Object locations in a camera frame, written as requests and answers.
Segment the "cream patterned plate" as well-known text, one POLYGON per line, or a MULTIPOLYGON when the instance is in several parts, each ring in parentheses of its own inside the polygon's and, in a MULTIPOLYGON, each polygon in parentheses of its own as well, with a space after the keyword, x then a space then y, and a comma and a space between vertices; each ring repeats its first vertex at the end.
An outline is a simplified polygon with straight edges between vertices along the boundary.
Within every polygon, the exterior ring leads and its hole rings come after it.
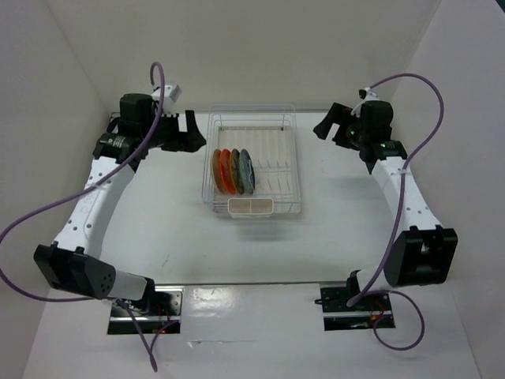
POLYGON ((219 193, 225 193, 225 188, 220 174, 220 166, 219 166, 220 154, 221 150, 218 148, 215 149, 212 154, 211 158, 212 177, 215 183, 215 187, 219 191, 219 193))

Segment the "orange plate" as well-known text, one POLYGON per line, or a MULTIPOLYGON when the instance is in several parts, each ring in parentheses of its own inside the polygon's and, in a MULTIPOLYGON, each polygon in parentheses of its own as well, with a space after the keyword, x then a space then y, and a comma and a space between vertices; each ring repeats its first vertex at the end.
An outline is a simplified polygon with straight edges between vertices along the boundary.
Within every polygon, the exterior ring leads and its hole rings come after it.
POLYGON ((237 190, 232 179, 230 159, 231 151, 224 148, 219 155, 219 172, 226 192, 235 195, 237 190))

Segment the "yellow patterned plate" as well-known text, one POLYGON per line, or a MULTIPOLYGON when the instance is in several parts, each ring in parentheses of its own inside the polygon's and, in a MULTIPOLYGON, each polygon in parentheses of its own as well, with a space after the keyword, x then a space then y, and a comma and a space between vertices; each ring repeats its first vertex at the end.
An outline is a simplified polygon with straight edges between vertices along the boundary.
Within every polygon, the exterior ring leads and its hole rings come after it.
POLYGON ((231 177, 238 194, 244 194, 245 189, 243 183, 241 181, 241 172, 240 172, 240 163, 239 163, 240 152, 234 148, 231 151, 230 157, 230 169, 231 169, 231 177))

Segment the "blue patterned plate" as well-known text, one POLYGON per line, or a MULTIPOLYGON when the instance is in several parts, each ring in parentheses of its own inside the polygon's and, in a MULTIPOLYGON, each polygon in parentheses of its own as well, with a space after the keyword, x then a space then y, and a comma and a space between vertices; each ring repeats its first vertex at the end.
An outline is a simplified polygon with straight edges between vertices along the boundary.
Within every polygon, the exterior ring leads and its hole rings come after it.
POLYGON ((249 152, 244 148, 239 153, 239 169, 245 193, 254 194, 256 177, 253 169, 253 161, 249 152))

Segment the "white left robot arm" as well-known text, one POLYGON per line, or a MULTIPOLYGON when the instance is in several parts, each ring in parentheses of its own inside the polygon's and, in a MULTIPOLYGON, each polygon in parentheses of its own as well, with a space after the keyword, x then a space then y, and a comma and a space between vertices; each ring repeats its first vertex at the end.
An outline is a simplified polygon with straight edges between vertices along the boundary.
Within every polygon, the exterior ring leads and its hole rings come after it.
POLYGON ((95 144, 87 193, 54 241, 34 253, 52 288, 88 298, 118 298, 142 316, 155 309, 154 280, 122 272, 100 256, 118 201, 149 150, 193 153, 206 144, 193 111, 185 112, 186 129, 179 129, 173 105, 180 94, 178 85, 168 84, 151 95, 129 93, 120 99, 118 117, 95 144))

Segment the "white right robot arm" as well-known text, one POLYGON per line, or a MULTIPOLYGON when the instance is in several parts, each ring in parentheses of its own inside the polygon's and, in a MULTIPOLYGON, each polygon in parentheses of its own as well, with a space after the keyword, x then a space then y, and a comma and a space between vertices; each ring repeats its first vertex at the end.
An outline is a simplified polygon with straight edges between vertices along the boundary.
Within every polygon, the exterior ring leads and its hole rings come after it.
POLYGON ((324 140, 332 126, 338 128, 333 142, 358 152, 395 218, 377 268, 355 270, 346 281, 346 303, 354 310, 369 305, 373 292, 444 283, 458 245, 455 230, 444 227, 423 198, 403 144, 391 137, 391 104, 371 90, 360 97, 354 108, 333 103, 313 129, 324 140))

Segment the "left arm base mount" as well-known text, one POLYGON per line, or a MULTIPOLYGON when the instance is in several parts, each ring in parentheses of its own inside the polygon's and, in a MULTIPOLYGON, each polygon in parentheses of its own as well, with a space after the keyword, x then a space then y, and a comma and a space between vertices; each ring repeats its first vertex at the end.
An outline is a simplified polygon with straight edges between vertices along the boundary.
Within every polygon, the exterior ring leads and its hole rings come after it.
POLYGON ((137 334, 137 328, 129 312, 134 316, 142 333, 155 335, 178 334, 181 330, 181 310, 184 287, 159 285, 150 302, 122 300, 123 308, 116 302, 110 308, 107 334, 137 334))

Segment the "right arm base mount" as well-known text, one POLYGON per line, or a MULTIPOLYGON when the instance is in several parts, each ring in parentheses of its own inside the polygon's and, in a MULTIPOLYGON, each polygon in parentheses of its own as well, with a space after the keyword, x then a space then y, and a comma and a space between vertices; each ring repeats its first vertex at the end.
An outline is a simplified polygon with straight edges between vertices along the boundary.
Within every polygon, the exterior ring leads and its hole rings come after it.
POLYGON ((344 282, 322 283, 320 297, 314 303, 322 309, 324 331, 351 331, 395 328, 391 301, 387 295, 370 295, 352 307, 346 302, 351 297, 344 282))

